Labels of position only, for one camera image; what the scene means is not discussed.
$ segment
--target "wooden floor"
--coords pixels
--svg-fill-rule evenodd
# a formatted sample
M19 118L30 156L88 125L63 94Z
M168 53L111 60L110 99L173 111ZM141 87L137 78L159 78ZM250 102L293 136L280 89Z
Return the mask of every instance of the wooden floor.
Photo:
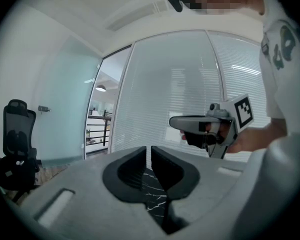
M94 159L100 156L104 156L108 153L107 150L97 153L97 154L93 154L88 156L86 159L90 160L90 159ZM43 185L46 182L50 181L54 176L58 175L59 173L61 173L62 171L66 170L69 166L71 165L62 165L62 166L56 166L56 167L50 167L50 168L43 168L41 165L39 165L40 167L40 171L37 172L35 174L35 177L37 179L37 181L35 182L36 185ZM11 190L4 190L6 192L6 197L10 200L12 200L14 198L14 196L16 195L16 193L18 191L11 191ZM19 198L19 200L17 201L17 205L20 205L26 198L27 198L28 194L25 193L22 197Z

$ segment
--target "office chair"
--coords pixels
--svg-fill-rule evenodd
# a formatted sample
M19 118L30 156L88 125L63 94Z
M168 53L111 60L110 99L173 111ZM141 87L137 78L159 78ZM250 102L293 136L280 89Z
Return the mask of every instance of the office chair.
M3 110L3 153L0 159L0 186L18 191L12 199L17 202L24 194L39 187L35 174L39 172L37 149L31 146L36 113L27 103L12 99Z

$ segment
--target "horizontal blind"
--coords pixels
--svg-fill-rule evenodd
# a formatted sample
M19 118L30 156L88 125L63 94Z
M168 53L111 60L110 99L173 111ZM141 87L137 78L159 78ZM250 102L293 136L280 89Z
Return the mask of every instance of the horizontal blind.
M173 116L205 115L221 101L221 78L204 31L181 31L135 43L118 99L111 151L164 146L198 156L203 149L181 140Z
M260 44L232 34L209 31L223 69L228 98L249 94L254 114L252 127L264 127L270 122L266 114L266 93L261 75ZM226 159L247 161L250 152L227 154Z

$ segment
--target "glass door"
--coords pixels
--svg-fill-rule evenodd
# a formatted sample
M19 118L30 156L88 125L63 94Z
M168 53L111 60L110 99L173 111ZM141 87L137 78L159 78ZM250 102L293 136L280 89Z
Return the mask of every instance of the glass door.
M33 132L42 166L84 159L88 105L102 58L69 37L40 77L34 101Z

